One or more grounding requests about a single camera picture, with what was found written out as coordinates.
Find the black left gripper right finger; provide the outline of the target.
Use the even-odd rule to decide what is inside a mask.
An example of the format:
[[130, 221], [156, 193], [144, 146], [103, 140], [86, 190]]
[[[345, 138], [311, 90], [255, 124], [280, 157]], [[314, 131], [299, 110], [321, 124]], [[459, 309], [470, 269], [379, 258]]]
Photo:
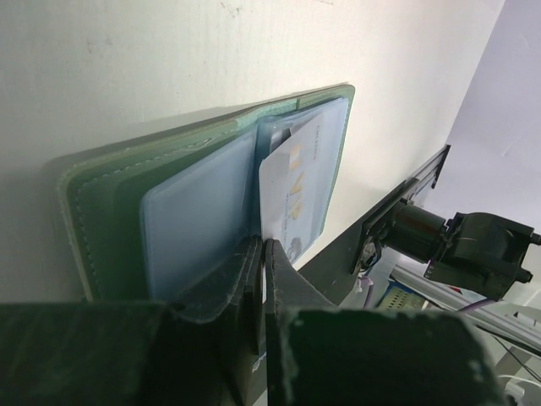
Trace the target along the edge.
[[444, 311], [332, 304], [265, 244], [271, 405], [503, 405], [478, 334]]

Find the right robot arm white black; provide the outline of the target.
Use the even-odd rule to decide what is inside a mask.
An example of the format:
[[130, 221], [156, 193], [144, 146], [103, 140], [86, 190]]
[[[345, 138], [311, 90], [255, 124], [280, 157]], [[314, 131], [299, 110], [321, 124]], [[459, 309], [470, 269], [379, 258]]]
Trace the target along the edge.
[[540, 235], [524, 224], [485, 212], [452, 219], [405, 202], [390, 217], [383, 243], [428, 267], [424, 277], [499, 301], [514, 283], [530, 283], [522, 267]]

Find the green leather card holder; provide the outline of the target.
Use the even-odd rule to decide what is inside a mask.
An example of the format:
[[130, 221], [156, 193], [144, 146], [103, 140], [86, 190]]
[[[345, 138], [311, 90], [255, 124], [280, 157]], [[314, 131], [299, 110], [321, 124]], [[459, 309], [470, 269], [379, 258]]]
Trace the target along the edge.
[[139, 204], [152, 187], [235, 140], [265, 116], [352, 101], [353, 85], [286, 96], [79, 154], [58, 182], [63, 221], [83, 284], [94, 300], [146, 300]]

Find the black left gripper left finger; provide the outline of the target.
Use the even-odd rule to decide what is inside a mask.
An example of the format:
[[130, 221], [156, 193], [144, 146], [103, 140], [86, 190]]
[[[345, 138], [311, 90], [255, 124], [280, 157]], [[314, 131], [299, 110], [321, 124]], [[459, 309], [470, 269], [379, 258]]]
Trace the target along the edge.
[[263, 243], [171, 303], [6, 304], [4, 405], [244, 405], [260, 351]]

